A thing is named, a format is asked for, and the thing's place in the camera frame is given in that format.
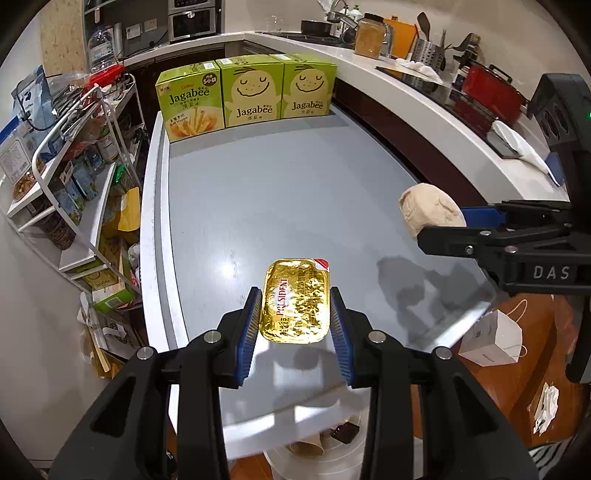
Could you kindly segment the beige round paper lid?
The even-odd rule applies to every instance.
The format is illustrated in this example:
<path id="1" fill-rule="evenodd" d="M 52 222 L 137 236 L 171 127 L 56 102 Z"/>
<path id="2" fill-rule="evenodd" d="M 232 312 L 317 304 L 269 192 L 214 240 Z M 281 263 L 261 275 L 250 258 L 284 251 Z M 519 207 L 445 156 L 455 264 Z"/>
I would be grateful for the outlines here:
<path id="1" fill-rule="evenodd" d="M 425 227 L 467 226 L 457 203 L 446 192 L 428 183 L 414 185 L 401 194 L 399 208 L 413 239 L 417 239 Z"/>

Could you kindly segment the black square plastic tray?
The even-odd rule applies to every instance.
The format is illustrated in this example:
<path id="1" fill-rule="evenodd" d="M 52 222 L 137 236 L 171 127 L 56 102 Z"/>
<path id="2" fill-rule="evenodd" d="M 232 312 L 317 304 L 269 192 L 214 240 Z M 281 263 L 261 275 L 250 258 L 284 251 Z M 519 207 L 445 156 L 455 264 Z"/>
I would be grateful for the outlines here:
<path id="1" fill-rule="evenodd" d="M 351 421 L 346 421 L 345 423 L 339 424 L 335 426 L 335 428 L 332 428 L 329 436 L 331 436 L 332 439 L 339 441 L 339 443 L 349 445 L 353 442 L 353 439 L 358 436 L 360 430 L 361 428 L 358 424 Z"/>

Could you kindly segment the gold foil butter pack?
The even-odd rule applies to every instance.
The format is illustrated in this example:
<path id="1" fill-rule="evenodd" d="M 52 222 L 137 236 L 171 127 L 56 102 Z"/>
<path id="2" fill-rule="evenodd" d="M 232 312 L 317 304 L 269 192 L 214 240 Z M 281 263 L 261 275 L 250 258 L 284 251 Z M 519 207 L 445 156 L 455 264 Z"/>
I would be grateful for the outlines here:
<path id="1" fill-rule="evenodd" d="M 325 259 L 280 259 L 266 271 L 259 332 L 277 344 L 307 345 L 329 332 L 331 274 Z"/>

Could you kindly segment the brown paper cup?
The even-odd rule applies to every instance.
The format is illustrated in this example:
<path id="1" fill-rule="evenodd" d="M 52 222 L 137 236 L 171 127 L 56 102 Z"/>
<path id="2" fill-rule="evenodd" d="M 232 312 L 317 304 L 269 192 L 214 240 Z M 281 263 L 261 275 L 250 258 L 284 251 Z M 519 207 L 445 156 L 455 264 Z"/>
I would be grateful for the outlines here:
<path id="1" fill-rule="evenodd" d="M 301 458 L 317 458 L 325 454 L 325 447 L 322 444 L 322 434 L 320 432 L 288 444 L 287 449 L 295 456 Z"/>

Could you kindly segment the white round trash bin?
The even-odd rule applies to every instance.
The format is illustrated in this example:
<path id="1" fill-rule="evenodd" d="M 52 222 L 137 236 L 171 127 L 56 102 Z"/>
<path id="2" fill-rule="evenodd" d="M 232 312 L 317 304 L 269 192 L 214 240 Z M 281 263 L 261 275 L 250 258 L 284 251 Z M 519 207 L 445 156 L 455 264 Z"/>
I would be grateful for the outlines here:
<path id="1" fill-rule="evenodd" d="M 359 479 L 365 449 L 369 410 L 360 410 L 348 421 L 360 430 L 349 444 L 339 442 L 328 430 L 318 434 L 322 455 L 294 453 L 294 444 L 263 453 L 274 479 Z"/>

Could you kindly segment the crumpled white tissue on floor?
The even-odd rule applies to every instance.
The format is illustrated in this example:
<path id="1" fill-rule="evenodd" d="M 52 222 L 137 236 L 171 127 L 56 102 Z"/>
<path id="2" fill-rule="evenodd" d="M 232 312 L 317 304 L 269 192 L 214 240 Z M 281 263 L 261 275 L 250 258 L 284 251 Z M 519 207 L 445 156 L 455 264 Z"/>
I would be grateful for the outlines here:
<path id="1" fill-rule="evenodd" d="M 544 434 L 558 412 L 559 389 L 555 385 L 544 383 L 534 414 L 534 435 Z"/>

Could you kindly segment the white paper shopping bag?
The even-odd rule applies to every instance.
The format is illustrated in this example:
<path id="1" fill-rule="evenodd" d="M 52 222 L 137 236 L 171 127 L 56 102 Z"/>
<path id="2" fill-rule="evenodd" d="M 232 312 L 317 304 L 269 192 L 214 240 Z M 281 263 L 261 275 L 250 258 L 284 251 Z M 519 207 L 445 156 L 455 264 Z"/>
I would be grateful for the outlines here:
<path id="1" fill-rule="evenodd" d="M 494 310 L 463 336 L 458 354 L 480 367 L 516 364 L 528 354 L 520 320 L 528 308 L 523 298 L 509 312 Z"/>

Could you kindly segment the red pot on counter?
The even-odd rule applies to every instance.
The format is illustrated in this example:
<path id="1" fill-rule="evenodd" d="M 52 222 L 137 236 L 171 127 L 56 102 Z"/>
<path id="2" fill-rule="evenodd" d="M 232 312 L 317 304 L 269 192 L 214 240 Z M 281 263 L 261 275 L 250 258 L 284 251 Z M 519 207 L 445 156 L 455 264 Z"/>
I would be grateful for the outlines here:
<path id="1" fill-rule="evenodd" d="M 496 120 L 513 126 L 528 100 L 512 82 L 512 77 L 495 65 L 473 62 L 453 110 L 483 137 Z"/>

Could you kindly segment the metal utensil holder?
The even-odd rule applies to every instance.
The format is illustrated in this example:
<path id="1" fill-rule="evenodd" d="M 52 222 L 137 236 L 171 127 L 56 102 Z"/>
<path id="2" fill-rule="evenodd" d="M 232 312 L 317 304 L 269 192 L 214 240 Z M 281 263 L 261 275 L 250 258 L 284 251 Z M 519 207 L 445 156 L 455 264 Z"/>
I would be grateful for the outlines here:
<path id="1" fill-rule="evenodd" d="M 445 48 L 426 39 L 418 38 L 414 44 L 411 60 L 422 62 L 436 72 L 443 72 L 446 67 Z"/>

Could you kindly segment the amber glass jar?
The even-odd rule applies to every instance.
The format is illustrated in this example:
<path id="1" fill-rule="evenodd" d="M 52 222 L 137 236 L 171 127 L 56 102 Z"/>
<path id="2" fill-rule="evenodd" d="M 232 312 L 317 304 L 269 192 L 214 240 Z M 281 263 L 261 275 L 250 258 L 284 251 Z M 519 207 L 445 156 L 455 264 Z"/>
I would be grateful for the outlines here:
<path id="1" fill-rule="evenodd" d="M 378 59 L 386 36 L 384 18 L 366 13 L 358 23 L 356 30 L 355 53 L 367 58 Z"/>

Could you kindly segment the right Jagabee snack box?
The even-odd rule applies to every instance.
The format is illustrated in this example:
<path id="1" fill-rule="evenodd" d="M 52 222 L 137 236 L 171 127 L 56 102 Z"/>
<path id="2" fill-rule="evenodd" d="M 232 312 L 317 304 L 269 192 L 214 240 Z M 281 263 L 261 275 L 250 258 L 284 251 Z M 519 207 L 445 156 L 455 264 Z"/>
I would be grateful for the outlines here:
<path id="1" fill-rule="evenodd" d="M 329 114 L 337 65 L 311 54 L 271 54 L 283 63 L 283 119 Z"/>

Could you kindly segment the jagabee snack box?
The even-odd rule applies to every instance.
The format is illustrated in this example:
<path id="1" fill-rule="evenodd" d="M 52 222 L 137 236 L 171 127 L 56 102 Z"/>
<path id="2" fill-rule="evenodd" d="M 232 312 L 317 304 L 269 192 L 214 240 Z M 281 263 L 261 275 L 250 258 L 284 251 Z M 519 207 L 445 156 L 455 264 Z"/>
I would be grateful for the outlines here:
<path id="1" fill-rule="evenodd" d="M 221 70 L 214 61 L 163 71 L 155 90 L 171 143 L 225 128 Z"/>
<path id="2" fill-rule="evenodd" d="M 267 54 L 217 59 L 225 127 L 280 119 L 283 61 Z"/>
<path id="3" fill-rule="evenodd" d="M 311 54 L 271 54 L 283 63 L 283 119 L 329 114 L 337 65 Z"/>

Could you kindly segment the middle Jagabee snack box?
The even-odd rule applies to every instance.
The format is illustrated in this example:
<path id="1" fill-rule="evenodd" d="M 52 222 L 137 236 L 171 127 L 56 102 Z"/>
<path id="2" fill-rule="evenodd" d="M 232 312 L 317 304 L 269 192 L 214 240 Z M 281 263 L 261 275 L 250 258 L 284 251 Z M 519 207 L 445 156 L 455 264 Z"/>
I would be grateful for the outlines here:
<path id="1" fill-rule="evenodd" d="M 280 119 L 283 61 L 267 54 L 217 59 L 225 127 Z"/>

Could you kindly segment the left Jagabee snack box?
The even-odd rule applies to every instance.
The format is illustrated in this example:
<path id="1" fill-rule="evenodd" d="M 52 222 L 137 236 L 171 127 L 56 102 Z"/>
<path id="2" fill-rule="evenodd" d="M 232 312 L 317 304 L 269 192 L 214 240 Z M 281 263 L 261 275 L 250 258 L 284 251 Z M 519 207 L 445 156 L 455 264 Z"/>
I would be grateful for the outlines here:
<path id="1" fill-rule="evenodd" d="M 225 128 L 221 70 L 214 61 L 163 71 L 155 90 L 171 143 Z"/>

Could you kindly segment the blue ziplock bag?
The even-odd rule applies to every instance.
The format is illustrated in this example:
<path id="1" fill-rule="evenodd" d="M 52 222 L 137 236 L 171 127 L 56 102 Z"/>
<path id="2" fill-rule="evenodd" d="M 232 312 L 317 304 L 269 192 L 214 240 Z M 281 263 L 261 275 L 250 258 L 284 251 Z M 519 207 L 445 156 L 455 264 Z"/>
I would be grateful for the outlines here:
<path id="1" fill-rule="evenodd" d="M 42 65 L 19 81 L 11 92 L 13 114 L 33 131 L 51 130 L 56 123 L 53 100 Z"/>

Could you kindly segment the clear water bottle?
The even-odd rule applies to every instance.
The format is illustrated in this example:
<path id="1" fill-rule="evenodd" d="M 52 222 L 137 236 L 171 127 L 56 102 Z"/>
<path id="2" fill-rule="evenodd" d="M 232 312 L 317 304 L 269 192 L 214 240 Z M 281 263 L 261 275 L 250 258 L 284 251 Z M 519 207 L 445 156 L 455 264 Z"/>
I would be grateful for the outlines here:
<path id="1" fill-rule="evenodd" d="M 98 27 L 87 44 L 88 62 L 91 73 L 106 69 L 116 63 L 110 30 Z"/>

